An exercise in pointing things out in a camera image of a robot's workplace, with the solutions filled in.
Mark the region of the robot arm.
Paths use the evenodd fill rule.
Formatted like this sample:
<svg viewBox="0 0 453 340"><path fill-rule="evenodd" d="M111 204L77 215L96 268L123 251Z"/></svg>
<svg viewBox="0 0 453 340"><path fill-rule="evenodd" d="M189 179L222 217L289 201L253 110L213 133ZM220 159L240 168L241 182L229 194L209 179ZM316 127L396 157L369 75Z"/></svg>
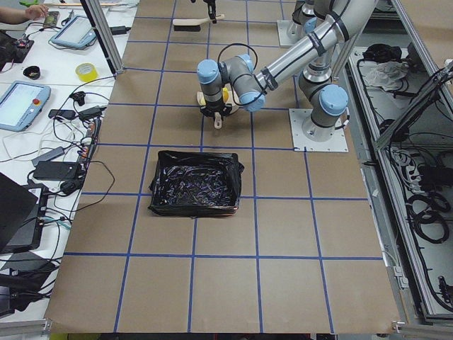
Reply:
<svg viewBox="0 0 453 340"><path fill-rule="evenodd" d="M220 128L223 118L231 115L232 106L223 98L223 88L230 85L238 97L238 106L253 113L265 104L265 96L300 72L299 83L309 101L319 99L322 87L331 84L331 55L336 45L346 43L368 22L374 1L305 1L314 28L285 54L259 72L254 71L247 54L229 59L204 59L197 66L197 77L205 100L200 112Z"/></svg>

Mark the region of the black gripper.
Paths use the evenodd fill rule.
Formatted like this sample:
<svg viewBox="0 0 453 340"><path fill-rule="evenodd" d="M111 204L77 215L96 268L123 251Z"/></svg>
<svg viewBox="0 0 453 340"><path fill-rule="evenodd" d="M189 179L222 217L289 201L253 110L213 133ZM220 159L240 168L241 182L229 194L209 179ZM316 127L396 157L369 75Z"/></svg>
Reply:
<svg viewBox="0 0 453 340"><path fill-rule="evenodd" d="M217 11L216 11L216 1L207 0L208 15L211 22L217 22ZM200 106L200 112L206 117L213 118L215 113L220 114L221 117L227 117L230 115L230 105L225 103L223 99L216 101L208 101L205 99L205 106Z"/></svg>

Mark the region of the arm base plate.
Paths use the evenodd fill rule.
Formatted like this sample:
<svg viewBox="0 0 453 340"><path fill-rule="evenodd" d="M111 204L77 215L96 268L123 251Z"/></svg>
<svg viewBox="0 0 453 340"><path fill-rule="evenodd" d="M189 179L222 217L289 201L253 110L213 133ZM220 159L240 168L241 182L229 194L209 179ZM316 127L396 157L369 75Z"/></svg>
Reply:
<svg viewBox="0 0 453 340"><path fill-rule="evenodd" d="M289 109L293 150L296 152L348 152L348 144L339 119L334 127L319 127L311 119L312 109Z"/></svg>
<svg viewBox="0 0 453 340"><path fill-rule="evenodd" d="M278 20L277 33L280 47L291 47L302 37L302 26L294 21Z"/></svg>

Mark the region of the person hand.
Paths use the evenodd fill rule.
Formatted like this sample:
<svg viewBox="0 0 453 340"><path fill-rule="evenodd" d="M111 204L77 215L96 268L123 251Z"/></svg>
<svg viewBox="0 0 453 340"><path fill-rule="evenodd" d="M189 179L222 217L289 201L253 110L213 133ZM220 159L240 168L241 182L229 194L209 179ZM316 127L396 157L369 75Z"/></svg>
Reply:
<svg viewBox="0 0 453 340"><path fill-rule="evenodd" d="M44 4L31 5L25 10L26 20L36 21L45 18L48 13L48 7Z"/></svg>

